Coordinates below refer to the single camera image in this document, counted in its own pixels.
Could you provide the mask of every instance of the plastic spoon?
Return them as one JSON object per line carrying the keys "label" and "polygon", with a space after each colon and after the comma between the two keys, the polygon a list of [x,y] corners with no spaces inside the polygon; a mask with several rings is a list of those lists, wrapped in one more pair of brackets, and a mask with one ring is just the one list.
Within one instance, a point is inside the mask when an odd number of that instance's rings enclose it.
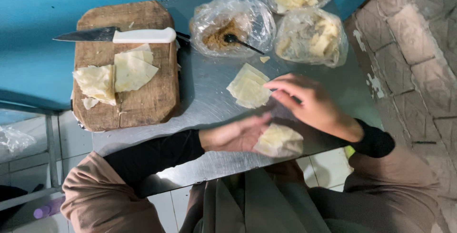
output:
{"label": "plastic spoon", "polygon": [[248,45],[248,44],[242,42],[241,40],[238,39],[237,36],[235,36],[235,35],[233,35],[233,34],[226,34],[226,35],[224,35],[224,41],[227,42],[227,43],[238,43],[238,44],[240,44],[240,45],[244,45],[245,47],[250,48],[250,49],[256,51],[257,53],[259,53],[259,54],[261,54],[261,55],[265,55],[264,52],[262,52],[262,51],[260,51],[259,49],[254,48],[254,47],[252,47],[252,46],[250,46],[250,45]]}

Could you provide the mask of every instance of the white tile floor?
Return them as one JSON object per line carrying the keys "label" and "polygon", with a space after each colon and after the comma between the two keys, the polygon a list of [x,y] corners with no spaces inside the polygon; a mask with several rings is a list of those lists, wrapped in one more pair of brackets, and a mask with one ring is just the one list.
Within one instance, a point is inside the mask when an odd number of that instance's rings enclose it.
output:
{"label": "white tile floor", "polygon": [[[71,112],[59,117],[60,143],[62,160],[58,162],[58,173],[64,178],[88,153],[92,151],[91,133],[80,129]],[[304,157],[297,160],[309,187],[322,186],[335,191],[342,191],[346,177],[351,173],[343,148],[325,153]],[[43,157],[0,164],[0,184],[32,190],[38,183],[50,184],[49,166],[43,163]],[[157,209],[160,222],[167,233],[177,233],[186,216],[189,190],[191,186],[148,197]],[[59,232],[73,233],[73,227],[62,214],[34,220],[32,210],[45,204],[48,199],[37,200],[26,204],[12,219],[12,229],[0,232]]]}

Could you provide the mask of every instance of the cutting board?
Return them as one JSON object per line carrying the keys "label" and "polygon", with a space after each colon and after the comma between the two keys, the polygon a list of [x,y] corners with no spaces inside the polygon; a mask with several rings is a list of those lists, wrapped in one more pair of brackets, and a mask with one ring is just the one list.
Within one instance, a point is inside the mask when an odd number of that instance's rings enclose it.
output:
{"label": "cutting board", "polygon": [[[88,10],[78,21],[77,30],[116,26],[121,31],[174,28],[168,11],[157,1],[144,1],[98,7]],[[114,55],[141,44],[112,42],[77,42],[75,70],[89,65],[114,64]],[[152,65],[156,75],[139,90],[116,93],[116,106],[98,103],[86,110],[82,99],[87,97],[73,80],[73,111],[89,131],[167,122],[179,104],[178,65],[175,43],[149,44],[154,53]]]}

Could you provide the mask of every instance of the black sleeve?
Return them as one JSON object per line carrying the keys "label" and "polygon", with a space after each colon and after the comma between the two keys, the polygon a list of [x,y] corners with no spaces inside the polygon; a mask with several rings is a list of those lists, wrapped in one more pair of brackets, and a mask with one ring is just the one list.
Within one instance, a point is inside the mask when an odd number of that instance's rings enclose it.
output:
{"label": "black sleeve", "polygon": [[202,156],[198,130],[178,132],[109,154],[104,159],[128,184]]}
{"label": "black sleeve", "polygon": [[395,141],[391,135],[378,128],[371,127],[360,119],[356,119],[363,129],[364,135],[361,141],[349,143],[358,153],[373,158],[381,158],[390,154],[395,148]]}

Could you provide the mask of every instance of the ground spice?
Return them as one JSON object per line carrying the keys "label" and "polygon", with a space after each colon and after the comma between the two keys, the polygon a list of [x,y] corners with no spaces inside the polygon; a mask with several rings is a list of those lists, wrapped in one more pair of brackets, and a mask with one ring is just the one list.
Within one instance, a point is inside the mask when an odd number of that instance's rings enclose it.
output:
{"label": "ground spice", "polygon": [[209,34],[207,37],[203,38],[203,43],[210,50],[221,50],[229,45],[239,45],[238,43],[227,43],[224,41],[224,36],[226,34],[234,34],[238,39],[243,40],[246,38],[247,34],[244,30],[237,28],[235,24],[235,18],[230,20],[230,22],[221,27],[214,33]]}

